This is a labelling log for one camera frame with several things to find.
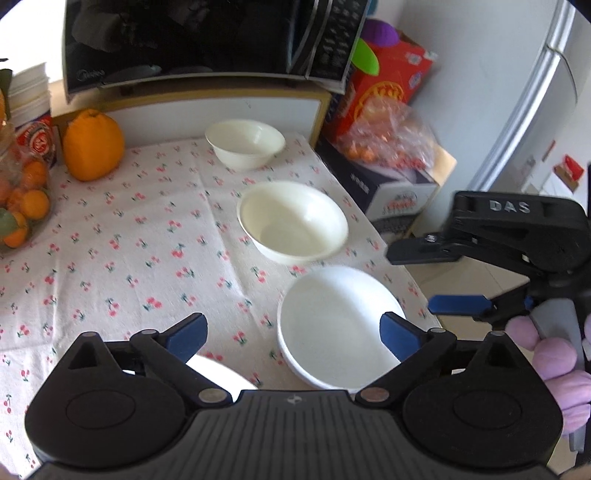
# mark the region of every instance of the screw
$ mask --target screw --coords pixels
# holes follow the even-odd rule
[[[361,391],[361,398],[369,403],[382,403],[383,401],[386,401],[389,396],[390,393],[388,390],[381,387],[369,387],[364,388]]]
[[[227,396],[228,394],[220,388],[206,388],[199,392],[199,400],[203,403],[221,403]]]

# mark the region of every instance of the microwave handle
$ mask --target microwave handle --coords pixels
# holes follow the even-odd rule
[[[305,76],[310,70],[313,54],[330,15],[332,2],[333,0],[314,0],[304,35],[298,45],[293,45],[295,50],[287,73]]]

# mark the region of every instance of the orange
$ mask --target orange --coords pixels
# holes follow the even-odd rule
[[[4,100],[4,94],[0,92],[0,125],[2,125],[2,122],[6,120],[6,118],[6,101]]]
[[[22,196],[21,213],[31,220],[41,220],[49,213],[49,198],[41,190],[29,190]]]
[[[70,175],[90,181],[117,168],[125,153],[125,138],[110,116],[85,110],[68,126],[62,147]]]
[[[8,199],[6,200],[6,207],[7,209],[14,213],[14,212],[18,212],[21,209],[21,201],[22,201],[22,194],[23,194],[23,190],[21,189],[14,189],[10,195],[8,196]]]
[[[13,213],[13,215],[20,228],[11,233],[10,235],[5,236],[3,240],[7,247],[17,248],[20,247],[27,239],[29,227],[27,225],[27,219],[24,217],[22,213],[15,212]]]
[[[47,184],[47,167],[39,160],[34,160],[22,169],[21,187],[25,190],[37,189]]]
[[[10,182],[0,177],[0,207],[3,207],[10,196],[10,192],[12,191],[12,187]]]

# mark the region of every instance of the purple ball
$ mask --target purple ball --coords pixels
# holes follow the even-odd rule
[[[368,18],[361,31],[361,38],[377,47],[392,47],[400,42],[396,29],[382,20]]]

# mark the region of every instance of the table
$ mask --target table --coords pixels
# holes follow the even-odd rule
[[[263,257],[236,219],[250,185],[293,180],[328,194],[345,212],[350,237],[335,257],[285,267]],[[120,168],[92,182],[53,170],[49,224],[0,261],[0,462],[23,476],[38,460],[23,428],[28,404],[76,337],[104,340],[160,331],[192,312],[209,321],[199,352],[259,388],[306,389],[285,365],[275,323],[297,278],[325,265],[364,270],[398,298],[423,329],[439,323],[403,267],[341,185],[299,135],[268,166],[226,169],[205,139],[128,150]]]

